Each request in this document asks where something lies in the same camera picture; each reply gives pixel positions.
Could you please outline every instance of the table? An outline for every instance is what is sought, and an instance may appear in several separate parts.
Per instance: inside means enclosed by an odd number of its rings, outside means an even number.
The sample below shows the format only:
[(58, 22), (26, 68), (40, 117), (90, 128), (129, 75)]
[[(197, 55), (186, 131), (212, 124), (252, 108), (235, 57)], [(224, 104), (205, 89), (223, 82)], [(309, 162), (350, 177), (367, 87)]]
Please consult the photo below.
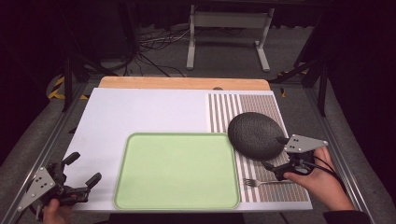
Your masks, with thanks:
[[(99, 88), (93, 91), (66, 152), (66, 156), (74, 151), (81, 154), (77, 161), (64, 169), (66, 185), (81, 185), (96, 172), (103, 176), (92, 189), (90, 201), (76, 204), (75, 209), (125, 213), (115, 208), (112, 201), (125, 139), (131, 133), (226, 133), (226, 125), (232, 118), (228, 114), (236, 116), (237, 113), (256, 109), (271, 115), (286, 131), (275, 96), (269, 90), (268, 82), (263, 79), (104, 77)], [(252, 104), (254, 101), (269, 105), (255, 105)], [(272, 173), (260, 167), (259, 162), (248, 160), (237, 152), (235, 160), (241, 192), (240, 204), (234, 209), (194, 209), (193, 212), (312, 209), (306, 190), (295, 184), (247, 188), (242, 184), (244, 177), (267, 180)], [(274, 162), (279, 164), (286, 160), (287, 155), (284, 153)], [(156, 213), (167, 210), (126, 212)]]

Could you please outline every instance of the metal bar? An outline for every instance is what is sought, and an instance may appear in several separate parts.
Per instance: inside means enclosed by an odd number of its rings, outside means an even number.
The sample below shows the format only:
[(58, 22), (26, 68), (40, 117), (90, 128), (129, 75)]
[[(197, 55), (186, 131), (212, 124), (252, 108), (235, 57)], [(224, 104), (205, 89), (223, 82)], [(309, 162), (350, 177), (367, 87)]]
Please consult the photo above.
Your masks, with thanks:
[[(84, 92), (85, 87), (87, 86), (87, 83), (78, 83), (76, 84), (76, 92), (74, 94), (74, 98), (78, 99), (79, 96)], [(70, 105), (69, 109), (61, 114), (61, 116), (58, 118), (54, 129), (52, 130), (52, 133), (49, 135), (49, 139), (47, 140), (46, 144), (44, 145), (43, 149), (41, 150), (40, 154), (38, 155), (37, 160), (35, 161), (35, 164), (33, 165), (32, 169), (26, 176), (20, 190), (17, 193), (17, 196), (15, 197), (14, 201), (10, 205), (6, 215), (3, 218), (3, 221), (1, 223), (15, 223), (18, 220), (19, 215), (21, 214), (18, 212), (18, 206), (21, 202), (21, 199), (23, 195), (25, 194), (27, 188), (28, 188), (28, 183), (33, 179), (35, 176), (35, 172), (45, 165), (48, 160), (50, 159), (50, 156), (55, 149), (56, 144), (58, 143), (58, 140), (60, 138), (60, 135), (62, 133), (62, 130), (64, 128), (64, 125), (70, 118), (73, 109), (76, 107), (78, 104), (78, 100), (73, 101), (72, 104)]]
[(317, 108), (317, 96), (315, 95), (314, 91), (312, 89), (305, 89), (305, 93), (307, 95), (308, 101), (313, 108), (315, 115), (322, 126), (326, 136), (327, 136), (327, 141), (329, 142), (329, 152), (332, 156), (332, 161), (337, 168), (337, 171), (340, 175), (340, 177), (343, 179), (344, 183), (346, 184), (346, 190), (355, 205), (357, 209), (360, 211), (366, 213), (370, 219), (372, 220), (372, 223), (375, 224), (375, 221), (373, 219), (372, 214), (369, 211), (369, 208), (367, 207), (366, 202), (363, 199), (363, 196), (361, 194), (361, 190), (357, 185), (357, 181), (355, 176), (353, 175), (352, 171), (349, 169), (347, 166), (347, 162), (341, 153), (340, 147), (335, 139), (335, 136), (332, 131), (332, 127), (329, 124), (329, 121), (327, 121), (326, 118), (323, 118), (320, 115), (320, 112), (318, 111)]

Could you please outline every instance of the human hand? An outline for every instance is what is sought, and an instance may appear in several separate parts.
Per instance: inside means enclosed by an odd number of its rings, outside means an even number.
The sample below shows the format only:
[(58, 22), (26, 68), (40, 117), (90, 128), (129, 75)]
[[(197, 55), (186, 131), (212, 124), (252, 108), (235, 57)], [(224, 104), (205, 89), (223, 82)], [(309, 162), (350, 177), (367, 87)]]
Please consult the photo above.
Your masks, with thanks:
[(60, 206), (57, 199), (52, 199), (48, 206), (44, 207), (44, 224), (70, 224), (72, 207)]
[[(314, 156), (327, 162), (334, 169), (332, 159), (326, 147), (315, 149)], [(315, 164), (329, 169), (324, 162), (318, 159), (315, 159)], [(283, 176), (307, 189), (331, 211), (355, 210), (355, 207), (347, 197), (338, 180), (335, 179), (334, 176), (318, 168), (314, 169), (310, 175), (285, 173)]]

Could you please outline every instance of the tray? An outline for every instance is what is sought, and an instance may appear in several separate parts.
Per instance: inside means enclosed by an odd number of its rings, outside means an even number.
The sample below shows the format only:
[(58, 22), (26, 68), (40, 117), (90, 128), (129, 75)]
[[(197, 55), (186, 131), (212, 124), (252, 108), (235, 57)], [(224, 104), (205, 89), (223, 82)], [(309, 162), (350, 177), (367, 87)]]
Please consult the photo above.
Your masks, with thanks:
[(232, 209), (240, 202), (226, 133), (134, 133), (114, 204), (120, 210)]

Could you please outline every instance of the person's left hand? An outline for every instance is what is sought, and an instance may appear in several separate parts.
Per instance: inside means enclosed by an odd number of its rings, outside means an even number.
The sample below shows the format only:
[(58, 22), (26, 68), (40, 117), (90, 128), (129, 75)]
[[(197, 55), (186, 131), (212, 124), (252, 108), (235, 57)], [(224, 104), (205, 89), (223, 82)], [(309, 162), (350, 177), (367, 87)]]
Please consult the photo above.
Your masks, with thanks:
[(48, 206), (44, 207), (44, 224), (70, 224), (72, 207), (60, 206), (57, 199), (52, 199)]

